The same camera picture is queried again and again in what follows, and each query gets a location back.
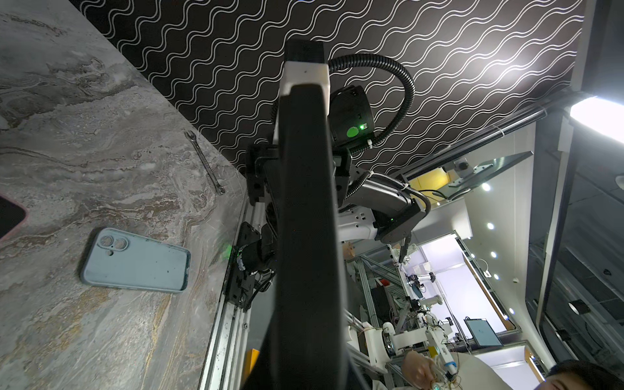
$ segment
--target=person's arm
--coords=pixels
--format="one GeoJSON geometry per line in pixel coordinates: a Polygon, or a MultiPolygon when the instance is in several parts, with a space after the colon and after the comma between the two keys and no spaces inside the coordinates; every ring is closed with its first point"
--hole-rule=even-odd
{"type": "Polygon", "coordinates": [[[403,359],[401,371],[412,386],[429,390],[436,378],[433,373],[434,364],[433,360],[428,357],[418,352],[410,351],[403,359]]]}

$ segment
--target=bright light fixture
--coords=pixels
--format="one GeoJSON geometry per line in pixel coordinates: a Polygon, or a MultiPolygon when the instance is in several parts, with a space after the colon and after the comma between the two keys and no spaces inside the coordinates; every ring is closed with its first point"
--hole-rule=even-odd
{"type": "Polygon", "coordinates": [[[597,96],[576,103],[570,117],[590,129],[624,144],[624,105],[597,96]]]}

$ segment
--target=metal combination wrench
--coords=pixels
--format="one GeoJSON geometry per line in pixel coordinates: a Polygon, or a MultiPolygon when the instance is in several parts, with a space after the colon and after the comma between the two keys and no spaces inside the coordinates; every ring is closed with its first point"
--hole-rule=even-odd
{"type": "Polygon", "coordinates": [[[212,184],[214,184],[215,186],[215,190],[217,190],[217,194],[219,195],[224,194],[225,188],[223,188],[219,184],[214,172],[212,172],[212,169],[208,165],[208,161],[206,161],[206,157],[203,155],[203,152],[200,149],[199,144],[197,143],[197,136],[195,135],[195,133],[185,130],[184,135],[186,135],[188,140],[191,141],[191,144],[193,145],[193,147],[195,148],[195,151],[199,155],[199,159],[202,161],[202,165],[206,169],[206,173],[207,173],[206,176],[210,177],[212,184]]]}

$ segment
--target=orange object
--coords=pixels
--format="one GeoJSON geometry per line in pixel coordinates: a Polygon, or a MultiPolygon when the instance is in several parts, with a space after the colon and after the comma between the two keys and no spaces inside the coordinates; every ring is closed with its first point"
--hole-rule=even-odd
{"type": "Polygon", "coordinates": [[[243,363],[243,383],[245,383],[249,374],[251,374],[251,370],[256,365],[258,355],[260,355],[260,351],[253,348],[245,353],[245,362],[243,363]]]}

